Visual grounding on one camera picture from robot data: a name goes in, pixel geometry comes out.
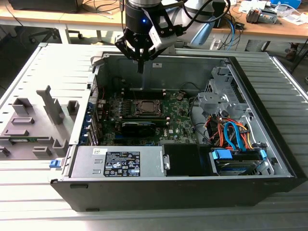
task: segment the robotic arm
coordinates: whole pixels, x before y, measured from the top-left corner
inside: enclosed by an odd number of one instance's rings
[[[127,58],[138,62],[138,73],[143,73],[145,61],[155,59],[174,44],[178,37],[184,35],[192,24],[200,26],[212,23],[223,17],[231,5],[230,0],[227,0],[227,10],[215,18],[212,0],[183,0],[170,5],[163,5],[161,0],[121,1],[121,13],[125,8],[126,27],[123,36],[115,41],[115,45]],[[182,19],[176,21],[182,24],[173,25],[167,10],[177,7],[182,8]]]

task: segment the slotted metal surface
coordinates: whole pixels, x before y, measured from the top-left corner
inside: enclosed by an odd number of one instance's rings
[[[14,95],[20,96],[24,89],[46,84],[47,79],[53,89],[52,96],[60,98],[61,103],[80,97],[91,72],[90,57],[103,49],[115,51],[112,47],[90,45],[48,44],[39,48],[10,96],[0,100],[3,105],[0,120],[5,121],[7,114],[2,113],[10,111],[8,103]],[[235,56],[308,174],[307,96],[274,58],[251,52],[177,50],[177,53]],[[112,231],[308,229],[308,183],[291,192],[276,193],[255,207],[78,213],[49,186],[49,179],[59,173],[50,171],[48,165],[48,161],[40,160],[0,161],[0,220],[5,221],[0,226],[3,230],[16,230],[25,225],[38,230],[42,223],[36,221],[41,219],[44,229],[55,226]]]

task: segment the power supply label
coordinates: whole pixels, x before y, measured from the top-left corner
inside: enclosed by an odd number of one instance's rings
[[[104,176],[139,177],[140,152],[106,152]]]

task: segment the floor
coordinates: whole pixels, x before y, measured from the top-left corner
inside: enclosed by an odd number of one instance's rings
[[[17,29],[17,37],[12,38],[6,36],[5,39],[0,41],[0,97],[4,94],[5,89],[9,87],[28,58],[31,56],[32,52],[37,47],[38,42],[42,41],[44,38],[44,36],[36,37],[37,42],[32,44],[28,39],[29,34],[43,30],[45,29],[37,27],[20,27]],[[96,31],[82,30],[81,33],[83,34],[83,39],[78,39],[77,34],[70,34],[71,42],[73,44],[102,45],[101,42],[97,41]],[[114,41],[115,36],[117,36],[117,33],[118,32],[102,31],[102,38],[105,41],[112,42]],[[48,42],[61,43],[60,39],[53,38],[50,38]],[[286,68],[289,68],[292,63],[285,59],[286,53],[284,50],[287,48],[289,48],[289,43],[272,42],[268,46],[267,51],[270,55],[276,56]],[[308,59],[305,58],[293,73],[293,76],[305,91],[308,91],[308,85],[305,83],[307,70]]]

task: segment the desk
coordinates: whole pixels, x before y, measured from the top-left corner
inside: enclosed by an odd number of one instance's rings
[[[7,0],[6,2],[9,10],[24,26],[57,28],[60,32],[62,43],[70,43],[67,32],[68,29],[96,30],[99,32],[98,35],[100,34],[101,30],[122,31],[121,14],[119,9],[113,10],[113,14],[111,15],[113,19],[109,19],[97,13],[87,12],[84,9],[81,9],[80,12],[77,14],[39,11],[15,11]],[[112,2],[114,1],[97,0],[95,3],[96,6],[98,6],[100,4],[108,4]],[[116,6],[118,6],[118,2],[110,6],[104,6],[103,8],[101,8],[101,10],[109,10]],[[89,11],[94,11],[94,6],[91,2],[88,3],[85,8]],[[250,39],[304,43],[308,38],[308,24],[295,26],[283,19],[279,19],[281,25],[249,24],[246,22],[245,13],[243,13],[242,15],[236,13],[238,12],[238,7],[231,7],[231,9],[231,14],[233,15],[233,17],[238,17],[237,21],[245,24],[245,29],[241,35],[241,41],[237,48],[238,51],[245,50],[246,44]],[[0,25],[19,26],[19,23],[5,8],[4,0],[0,0]],[[211,37],[208,39],[207,43],[211,41],[211,38],[213,38],[214,40],[224,39],[229,34],[229,32],[230,29],[227,27],[227,25],[223,26],[222,28],[213,29]]]
[[[241,42],[237,51],[243,51],[248,40],[280,41],[280,42],[299,42],[304,43],[308,38],[308,24],[296,26],[279,18],[276,24],[251,24],[246,22],[246,14],[238,12],[238,6],[231,6],[231,14],[237,22],[245,24],[241,35]],[[308,11],[308,7],[300,8],[301,11]],[[219,29],[213,29],[212,33],[216,37],[223,38],[230,33],[230,29],[225,25]]]

